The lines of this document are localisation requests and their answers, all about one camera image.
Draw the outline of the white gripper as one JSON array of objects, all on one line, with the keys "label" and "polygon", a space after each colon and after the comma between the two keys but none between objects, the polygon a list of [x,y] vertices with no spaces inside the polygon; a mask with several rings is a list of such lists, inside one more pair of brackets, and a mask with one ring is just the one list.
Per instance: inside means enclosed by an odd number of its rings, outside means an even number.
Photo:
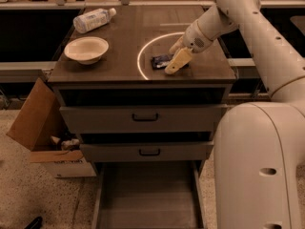
[{"label": "white gripper", "polygon": [[166,74],[174,74],[188,64],[193,53],[200,53],[207,50],[213,41],[209,39],[199,28],[198,21],[195,20],[186,30],[183,37],[180,37],[169,49],[169,54],[173,58],[165,68]]}]

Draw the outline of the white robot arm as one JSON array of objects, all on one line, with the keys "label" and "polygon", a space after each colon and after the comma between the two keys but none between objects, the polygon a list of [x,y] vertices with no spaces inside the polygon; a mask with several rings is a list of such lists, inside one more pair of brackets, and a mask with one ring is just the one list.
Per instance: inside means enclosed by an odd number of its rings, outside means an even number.
[{"label": "white robot arm", "polygon": [[213,139],[218,229],[302,229],[296,168],[305,159],[305,61],[259,0],[215,0],[171,47],[177,72],[220,35],[240,30],[269,101],[222,117]]}]

